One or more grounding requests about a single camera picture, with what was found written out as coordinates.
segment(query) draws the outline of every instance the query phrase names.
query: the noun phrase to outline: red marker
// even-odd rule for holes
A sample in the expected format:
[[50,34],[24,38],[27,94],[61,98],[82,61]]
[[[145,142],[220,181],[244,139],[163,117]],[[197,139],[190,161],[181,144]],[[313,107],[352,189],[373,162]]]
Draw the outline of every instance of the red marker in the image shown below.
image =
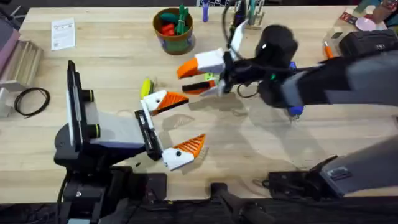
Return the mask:
[[326,53],[326,56],[328,57],[328,59],[332,59],[335,57],[335,56],[333,56],[333,52],[331,51],[331,48],[329,47],[328,42],[326,42],[326,41],[325,41],[325,53]]

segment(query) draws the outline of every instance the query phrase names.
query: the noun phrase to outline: black wire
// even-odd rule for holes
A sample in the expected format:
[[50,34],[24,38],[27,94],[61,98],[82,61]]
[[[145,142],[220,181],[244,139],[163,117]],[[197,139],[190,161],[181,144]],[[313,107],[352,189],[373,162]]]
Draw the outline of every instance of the black wire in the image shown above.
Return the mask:
[[[53,215],[53,214],[54,214],[53,212],[46,214],[46,216],[45,216],[46,219],[45,219],[45,223],[44,224],[46,224],[49,221],[50,216]],[[42,217],[42,218],[40,218],[38,220],[32,221],[32,222],[25,223],[25,224],[35,224],[35,223],[38,223],[38,222],[42,221],[43,219],[44,219],[44,217]]]
[[31,217],[32,215],[35,215],[35,216],[36,216],[36,214],[38,214],[38,212],[41,211],[41,209],[43,209],[44,207],[45,207],[45,204],[42,204],[39,208],[37,208],[37,209],[34,210],[33,212],[30,212],[30,213],[28,214],[28,216],[27,216],[25,222],[27,223],[28,220],[30,219],[30,217]]
[[[190,206],[199,206],[200,207],[200,206],[207,205],[210,202],[211,202],[210,198],[206,199],[206,200],[203,200],[203,201],[200,201],[200,202],[181,202],[181,203],[186,203],[186,205],[184,205],[183,207],[180,207],[178,209],[181,210],[181,209],[188,208]],[[145,210],[147,212],[169,212],[169,211],[174,210],[176,207],[172,207],[172,208],[167,208],[167,207],[163,207],[163,208],[146,208],[146,207],[140,206],[139,208],[142,209],[142,210]]]
[[[33,92],[33,91],[41,92],[41,94],[43,94],[43,96],[45,98],[45,101],[44,101],[43,105],[36,111],[33,111],[31,113],[24,113],[19,108],[21,100],[24,96],[26,96],[26,94]],[[49,105],[49,103],[50,103],[50,93],[47,90],[45,90],[43,88],[39,88],[39,87],[32,87],[32,88],[28,88],[28,89],[24,90],[22,93],[20,93],[17,96],[17,98],[14,101],[14,108],[19,114],[25,116],[25,118],[30,118],[31,116],[35,116],[35,115],[41,113]]]
[[130,219],[132,218],[132,216],[137,212],[138,208],[140,208],[142,202],[139,202],[138,205],[136,205],[136,208],[131,212],[131,214],[129,215],[129,218],[127,219],[125,224],[128,224],[130,222]]
[[61,211],[61,201],[62,201],[62,195],[63,191],[65,190],[65,186],[67,184],[67,181],[69,179],[69,171],[67,170],[67,173],[65,174],[60,191],[58,192],[58,198],[57,198],[57,207],[55,209],[55,224],[60,223],[60,211]]
[[242,85],[243,85],[243,84],[238,85],[238,88],[236,89],[236,93],[237,93],[241,98],[250,98],[250,97],[254,97],[254,96],[256,96],[256,95],[259,93],[259,89],[257,89],[255,93],[253,93],[253,94],[251,94],[251,95],[248,95],[248,96],[243,96],[242,93],[241,93],[241,86],[242,86]]
[[230,0],[229,3],[225,6],[224,11],[223,11],[223,17],[222,17],[222,30],[223,30],[223,35],[224,35],[224,39],[227,42],[227,48],[231,49],[231,51],[238,57],[238,59],[246,62],[248,65],[254,67],[254,68],[258,68],[261,69],[263,71],[266,72],[289,72],[289,73],[298,73],[298,72],[303,72],[303,71],[309,71],[309,70],[313,70],[318,68],[318,66],[316,67],[306,67],[306,68],[296,68],[296,69],[291,69],[291,68],[276,68],[276,67],[272,67],[272,66],[263,66],[263,65],[258,65],[248,59],[245,59],[242,57],[242,55],[231,45],[231,43],[229,42],[229,37],[228,34],[226,32],[226,13],[229,9],[230,6],[236,4],[238,0]]

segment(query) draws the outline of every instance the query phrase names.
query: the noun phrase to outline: paper sheet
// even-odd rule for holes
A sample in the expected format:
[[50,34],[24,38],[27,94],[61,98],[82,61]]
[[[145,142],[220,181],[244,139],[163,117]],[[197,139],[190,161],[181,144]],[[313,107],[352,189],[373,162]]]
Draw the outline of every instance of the paper sheet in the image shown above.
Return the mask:
[[74,18],[51,23],[51,50],[76,46]]

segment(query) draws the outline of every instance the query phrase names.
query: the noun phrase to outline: green pen holder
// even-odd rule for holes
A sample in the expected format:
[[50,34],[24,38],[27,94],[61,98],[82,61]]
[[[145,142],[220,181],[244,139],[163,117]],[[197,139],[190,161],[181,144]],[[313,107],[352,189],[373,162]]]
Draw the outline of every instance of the green pen holder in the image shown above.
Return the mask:
[[153,26],[163,50],[170,55],[181,55],[191,51],[195,45],[193,41],[193,20],[191,15],[188,13],[185,19],[185,25],[189,27],[188,32],[182,35],[167,36],[161,33],[161,28],[165,24],[160,18],[160,15],[166,12],[177,16],[180,13],[178,8],[167,8],[158,12],[154,17]]

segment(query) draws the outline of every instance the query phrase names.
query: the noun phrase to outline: wooden tabletop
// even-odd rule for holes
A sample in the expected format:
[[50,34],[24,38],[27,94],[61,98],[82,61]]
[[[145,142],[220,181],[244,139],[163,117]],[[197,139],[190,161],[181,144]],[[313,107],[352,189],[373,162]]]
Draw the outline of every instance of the wooden tabletop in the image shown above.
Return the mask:
[[[156,90],[181,91],[181,86],[203,77],[178,80],[176,69],[195,53],[225,47],[221,34],[222,8],[212,7],[210,20],[201,21],[201,8],[190,8],[196,46],[188,54],[171,56],[160,47],[152,18],[162,8],[31,9],[21,28],[26,39],[44,49],[34,85],[47,89],[47,109],[24,119],[13,113],[0,119],[0,203],[54,202],[65,169],[53,161],[54,137],[66,123],[67,61],[72,59],[84,88],[93,89],[99,110],[133,118],[140,109],[143,79],[153,79]],[[323,60],[322,39],[344,7],[265,7],[264,26],[283,24],[299,42],[294,61],[299,67]],[[51,22],[73,17],[76,47],[51,51]],[[261,32],[247,30],[241,46],[254,55]],[[42,96],[32,95],[23,109],[32,110]],[[307,106],[301,121],[290,125],[283,110],[260,98],[190,97],[190,104],[154,117],[165,146],[207,134],[198,159],[180,170],[167,171],[162,162],[145,154],[123,161],[136,172],[166,172],[168,198],[207,198],[212,182],[226,182],[241,197],[269,197],[252,184],[277,170],[309,169],[331,155],[363,149],[397,134],[392,116],[398,109],[375,105]],[[398,195],[396,189],[368,190],[356,195]]]

